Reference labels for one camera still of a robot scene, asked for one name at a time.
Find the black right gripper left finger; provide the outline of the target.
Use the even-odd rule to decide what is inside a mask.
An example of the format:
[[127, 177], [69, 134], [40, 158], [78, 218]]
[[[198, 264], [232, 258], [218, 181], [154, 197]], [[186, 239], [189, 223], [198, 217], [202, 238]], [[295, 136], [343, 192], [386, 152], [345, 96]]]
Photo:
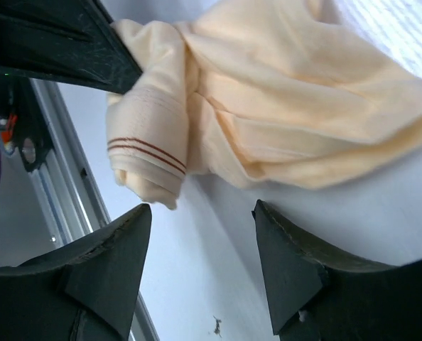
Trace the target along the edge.
[[0, 267], [0, 340], [128, 340], [151, 232], [141, 204], [19, 266]]

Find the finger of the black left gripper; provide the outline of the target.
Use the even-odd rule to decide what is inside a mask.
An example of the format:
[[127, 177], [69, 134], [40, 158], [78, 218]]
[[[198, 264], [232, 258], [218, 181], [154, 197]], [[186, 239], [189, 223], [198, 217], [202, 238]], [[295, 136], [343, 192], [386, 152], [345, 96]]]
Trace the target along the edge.
[[0, 1], [0, 73], [125, 94], [142, 70], [100, 1]]

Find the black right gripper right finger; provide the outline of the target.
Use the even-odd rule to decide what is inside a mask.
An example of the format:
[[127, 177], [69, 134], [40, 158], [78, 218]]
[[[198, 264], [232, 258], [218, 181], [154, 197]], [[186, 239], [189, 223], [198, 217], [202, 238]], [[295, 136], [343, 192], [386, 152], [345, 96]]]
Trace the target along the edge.
[[422, 260], [392, 266], [252, 212], [271, 326], [282, 340], [422, 340]]

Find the peach underwear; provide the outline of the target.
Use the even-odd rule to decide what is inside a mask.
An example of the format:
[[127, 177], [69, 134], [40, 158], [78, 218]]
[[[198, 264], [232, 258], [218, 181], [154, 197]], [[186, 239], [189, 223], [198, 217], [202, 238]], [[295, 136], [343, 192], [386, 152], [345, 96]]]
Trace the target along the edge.
[[334, 1], [220, 1], [192, 22], [113, 29], [141, 66], [109, 94], [116, 182], [175, 209], [189, 173], [325, 188], [422, 146], [422, 79]]

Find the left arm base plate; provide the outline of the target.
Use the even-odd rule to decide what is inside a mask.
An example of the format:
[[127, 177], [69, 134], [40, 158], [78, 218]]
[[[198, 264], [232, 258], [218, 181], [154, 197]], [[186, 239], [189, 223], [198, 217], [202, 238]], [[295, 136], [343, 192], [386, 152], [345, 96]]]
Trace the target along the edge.
[[45, 163], [49, 151], [53, 149], [48, 125], [28, 78], [11, 78], [9, 100], [10, 137], [21, 155], [26, 172], [32, 173]]

